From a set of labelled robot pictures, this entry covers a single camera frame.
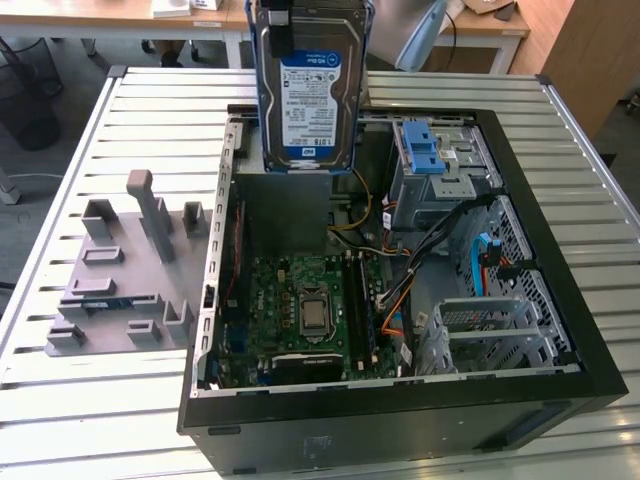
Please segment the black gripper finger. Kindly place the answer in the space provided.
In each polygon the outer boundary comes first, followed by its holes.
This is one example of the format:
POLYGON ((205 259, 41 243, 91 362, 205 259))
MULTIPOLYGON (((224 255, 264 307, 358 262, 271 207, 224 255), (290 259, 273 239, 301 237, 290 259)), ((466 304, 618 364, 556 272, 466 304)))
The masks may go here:
POLYGON ((265 0, 259 2, 259 23, 267 33, 272 56, 293 53, 291 0, 265 0))

